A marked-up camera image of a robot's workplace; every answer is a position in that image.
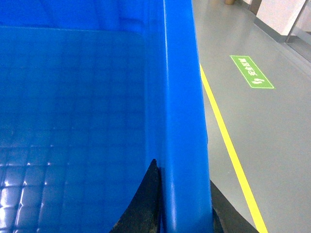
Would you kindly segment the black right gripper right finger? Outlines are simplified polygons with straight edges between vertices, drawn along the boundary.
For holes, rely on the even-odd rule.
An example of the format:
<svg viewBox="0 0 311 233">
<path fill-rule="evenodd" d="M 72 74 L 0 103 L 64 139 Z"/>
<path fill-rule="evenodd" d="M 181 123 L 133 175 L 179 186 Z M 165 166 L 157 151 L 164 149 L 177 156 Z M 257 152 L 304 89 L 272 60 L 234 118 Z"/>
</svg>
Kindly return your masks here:
<svg viewBox="0 0 311 233">
<path fill-rule="evenodd" d="M 212 181 L 210 186 L 215 233 L 258 233 Z"/>
</svg>

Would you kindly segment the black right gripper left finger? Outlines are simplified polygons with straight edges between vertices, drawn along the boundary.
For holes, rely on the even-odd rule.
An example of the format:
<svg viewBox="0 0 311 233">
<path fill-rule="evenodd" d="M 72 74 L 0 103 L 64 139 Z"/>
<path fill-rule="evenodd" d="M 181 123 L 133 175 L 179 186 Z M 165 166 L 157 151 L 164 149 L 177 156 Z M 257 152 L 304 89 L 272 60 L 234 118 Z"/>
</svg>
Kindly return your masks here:
<svg viewBox="0 0 311 233">
<path fill-rule="evenodd" d="M 110 232 L 159 233 L 161 193 L 161 174 L 153 159 L 130 204 Z"/>
</svg>

